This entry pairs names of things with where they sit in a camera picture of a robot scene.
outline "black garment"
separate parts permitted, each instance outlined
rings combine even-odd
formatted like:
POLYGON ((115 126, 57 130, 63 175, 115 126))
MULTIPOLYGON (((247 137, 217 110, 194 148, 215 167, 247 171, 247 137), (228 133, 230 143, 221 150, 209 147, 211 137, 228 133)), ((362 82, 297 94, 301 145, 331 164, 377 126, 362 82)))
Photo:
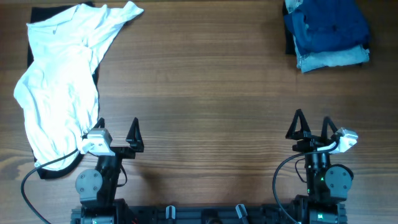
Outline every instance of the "black garment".
MULTIPOLYGON (((286 8, 286 3, 284 1, 284 5, 282 6, 282 15, 286 16, 289 12, 286 8)), ((293 40, 293 34, 287 29, 286 24, 284 23, 285 28, 285 38, 286 38, 286 51, 285 54, 287 55, 296 55, 295 45, 293 40)))
MULTIPOLYGON (((85 2, 86 5, 94 7, 92 2, 85 2)), ((46 19, 50 19, 51 17, 57 15, 60 12, 63 12, 73 6, 59 6, 59 7, 48 7, 48 8, 41 8, 41 7, 33 7, 32 8, 32 15, 30 17, 30 23, 41 22, 46 19)), ((27 51, 27 66, 29 67, 33 62, 33 53, 30 45, 28 45, 27 51)), ((98 71, 99 67, 95 70, 93 74, 94 84, 97 85, 98 83, 98 71)), ((83 159, 83 154, 79 154, 76 156, 76 159, 66 168, 58 171, 46 170, 46 169, 39 169, 37 173, 41 179, 56 179, 63 177, 64 175, 69 174, 76 166, 80 163, 83 159)))

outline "blue denim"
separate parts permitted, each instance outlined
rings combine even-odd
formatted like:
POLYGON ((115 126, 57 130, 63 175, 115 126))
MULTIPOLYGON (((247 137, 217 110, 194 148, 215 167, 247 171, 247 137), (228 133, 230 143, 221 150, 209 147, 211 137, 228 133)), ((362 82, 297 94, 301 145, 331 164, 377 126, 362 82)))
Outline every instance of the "blue denim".
MULTIPOLYGON (((288 12, 294 11, 302 2, 303 0, 285 0, 288 12)), ((300 55, 295 37, 294 44, 297 54, 297 68, 300 68, 302 72, 309 72, 326 66, 354 65, 369 61, 369 50, 365 50, 362 45, 357 45, 347 50, 300 55)))
POLYGON ((284 20, 302 55, 345 50, 370 40, 368 24, 354 0, 304 0, 284 20))

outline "cable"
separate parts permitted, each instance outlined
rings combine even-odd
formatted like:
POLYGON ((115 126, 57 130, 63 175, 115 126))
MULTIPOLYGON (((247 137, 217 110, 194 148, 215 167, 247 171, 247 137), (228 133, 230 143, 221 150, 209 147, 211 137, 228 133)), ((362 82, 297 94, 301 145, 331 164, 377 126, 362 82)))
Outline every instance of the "cable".
POLYGON ((29 199, 26 197, 26 194, 25 194, 25 182, 26 182, 26 180, 30 177, 30 175, 32 175, 32 174, 33 174, 34 172, 36 172, 38 169, 41 169, 41 168, 43 168, 43 167, 45 167, 45 166, 47 166, 47 165, 53 164, 54 162, 58 162, 58 161, 61 161, 61 160, 63 160, 63 159, 66 159, 66 158, 70 157, 71 155, 73 155, 73 154, 76 153, 76 152, 78 152, 78 149, 75 149, 73 152, 67 154, 66 156, 63 156, 63 157, 61 157, 61 158, 58 158, 58 159, 53 160, 53 161, 50 161, 50 162, 46 162, 45 164, 42 164, 42 165, 36 167, 35 169, 32 169, 29 173, 26 174, 26 176, 25 176, 24 179, 22 180, 22 183, 21 183, 21 194, 22 194, 22 197, 24 198, 24 200, 25 200, 26 204, 29 206, 29 208, 32 209, 32 211, 33 211, 44 223, 46 223, 46 224, 51 224, 51 223, 50 223, 49 221, 47 221, 47 220, 46 220, 46 219, 33 207, 32 203, 31 203, 31 202, 29 201, 29 199))
POLYGON ((91 152, 87 152, 87 153, 98 158, 97 155, 94 155, 94 154, 92 154, 91 152))
POLYGON ((276 201, 276 203, 278 204, 279 208, 280 208, 280 209, 282 210, 282 212, 286 215, 286 217, 287 217, 288 219, 290 219, 294 224, 299 224, 299 223, 298 223, 296 220, 294 220, 294 218, 291 217, 291 216, 286 212, 286 210, 283 208, 283 206, 282 206, 282 204, 281 204, 281 202, 280 202, 280 200, 279 200, 279 198, 278 198, 278 195, 276 194, 275 185, 276 185, 276 177, 277 177, 277 175, 278 175, 278 172, 279 172, 280 168, 282 168, 282 166, 284 166, 288 161, 291 161, 292 159, 295 159, 295 158, 297 158, 297 157, 306 156, 306 155, 311 155, 311 154, 328 153, 328 152, 331 152, 331 151, 335 150, 335 149, 338 147, 338 144, 339 144, 339 138, 338 138, 338 137, 337 137, 337 139, 336 139, 335 142, 336 142, 336 145, 333 146, 331 149, 328 149, 328 150, 324 150, 324 151, 313 151, 313 152, 304 152, 304 153, 299 153, 299 154, 290 156, 289 158, 287 158, 287 159, 285 159, 283 162, 281 162, 281 163, 279 164, 278 168, 276 168, 275 173, 274 173, 274 178, 272 179, 272 192, 274 193, 275 201, 276 201))
POLYGON ((127 174, 126 174, 126 171, 124 170, 123 165, 121 165, 120 169, 123 171, 123 174, 124 174, 124 176, 126 178, 126 181, 124 182, 124 184, 118 184, 116 187, 123 187, 127 183, 127 174))
POLYGON ((297 173, 298 177, 300 178, 301 182, 307 183, 307 181, 305 181, 305 180, 302 179, 301 175, 299 174, 299 171, 297 170, 297 163, 300 162, 300 161, 302 161, 302 160, 304 160, 304 159, 305 159, 305 158, 297 160, 296 163, 294 164, 294 169, 296 169, 296 173, 297 173))

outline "wooden table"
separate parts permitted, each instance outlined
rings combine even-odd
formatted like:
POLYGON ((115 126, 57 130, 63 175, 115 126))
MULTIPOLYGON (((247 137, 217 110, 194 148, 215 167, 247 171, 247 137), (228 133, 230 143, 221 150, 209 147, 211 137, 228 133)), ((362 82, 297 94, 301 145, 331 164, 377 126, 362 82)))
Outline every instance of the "wooden table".
MULTIPOLYGON (((397 2, 359 2, 373 32, 369 64, 308 74, 284 54, 281 1, 137 4, 145 13, 120 32, 99 70, 100 116, 113 144, 125 144, 138 117, 146 145, 123 162, 129 181, 117 197, 129 205, 274 203, 272 175, 294 153, 284 136, 301 108, 315 134, 326 115, 359 134, 354 148, 332 156, 355 173, 349 223, 396 222, 397 2)), ((0 6, 0 223, 40 223, 20 193, 33 158, 12 95, 26 71, 30 7, 0 6)), ((27 196, 52 223, 69 223, 80 205, 75 179, 95 164, 85 156, 59 180, 34 174, 27 196)), ((283 202, 305 194, 293 162, 277 189, 283 202)))

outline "black cable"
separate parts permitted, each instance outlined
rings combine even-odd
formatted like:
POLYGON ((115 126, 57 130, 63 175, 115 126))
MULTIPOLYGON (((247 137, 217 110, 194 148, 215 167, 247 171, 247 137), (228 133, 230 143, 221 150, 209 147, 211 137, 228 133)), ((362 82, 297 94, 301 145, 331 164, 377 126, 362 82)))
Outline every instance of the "black cable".
POLYGON ((94 155, 94 154, 92 154, 91 152, 87 152, 87 153, 98 158, 97 155, 94 155))
POLYGON ((296 173, 297 173, 298 177, 300 178, 301 182, 307 183, 307 181, 303 180, 303 178, 302 178, 301 175, 299 174, 299 171, 297 170, 297 163, 300 162, 300 161, 302 161, 302 160, 304 160, 304 159, 305 159, 305 158, 297 160, 296 163, 294 164, 294 169, 296 169, 296 173))
POLYGON ((333 148, 328 149, 328 150, 324 150, 324 151, 313 151, 313 152, 304 152, 304 153, 299 153, 299 154, 290 156, 289 158, 287 158, 287 159, 285 159, 283 162, 281 162, 281 163, 279 164, 278 168, 276 168, 275 173, 274 173, 274 178, 272 179, 272 192, 274 193, 275 201, 276 201, 276 203, 278 204, 279 208, 280 208, 280 209, 282 210, 282 212, 286 215, 286 217, 287 217, 288 219, 290 219, 293 223, 299 224, 296 220, 294 220, 293 217, 291 217, 291 216, 286 212, 286 210, 283 208, 283 206, 282 206, 282 204, 281 204, 281 202, 280 202, 280 200, 279 200, 279 198, 278 198, 278 195, 276 194, 276 189, 275 189, 276 177, 277 177, 277 175, 278 175, 278 172, 279 172, 280 168, 282 168, 282 166, 284 166, 288 161, 291 161, 292 159, 295 159, 295 158, 300 157, 300 156, 331 152, 331 151, 335 150, 335 149, 338 147, 338 144, 339 144, 339 137, 337 137, 337 139, 336 139, 335 142, 336 142, 336 145, 333 146, 333 148))
POLYGON ((126 174, 126 171, 124 170, 123 165, 120 167, 120 169, 123 171, 123 174, 124 174, 124 176, 126 178, 126 181, 124 182, 124 184, 118 184, 116 187, 123 187, 127 183, 127 174, 126 174))
POLYGON ((41 168, 43 168, 43 167, 45 167, 45 166, 47 166, 47 165, 53 164, 54 162, 58 162, 58 161, 61 161, 61 160, 63 160, 63 159, 66 159, 66 158, 70 157, 71 155, 73 155, 73 154, 76 153, 76 152, 78 152, 78 149, 75 149, 73 152, 67 154, 66 156, 63 156, 63 157, 61 157, 61 158, 58 158, 58 159, 53 160, 53 161, 50 161, 50 162, 46 162, 45 164, 42 164, 42 165, 36 167, 35 169, 32 169, 29 173, 26 174, 26 176, 25 176, 24 179, 22 180, 22 183, 21 183, 21 194, 22 194, 22 197, 24 198, 24 200, 25 200, 26 204, 29 206, 29 208, 32 209, 32 211, 33 211, 44 223, 51 224, 49 221, 47 221, 47 220, 46 220, 46 219, 33 207, 32 203, 31 203, 31 202, 29 201, 29 199, 26 197, 26 194, 25 194, 25 182, 26 182, 26 180, 30 177, 30 175, 32 175, 32 174, 33 174, 34 172, 36 172, 38 169, 41 169, 41 168))

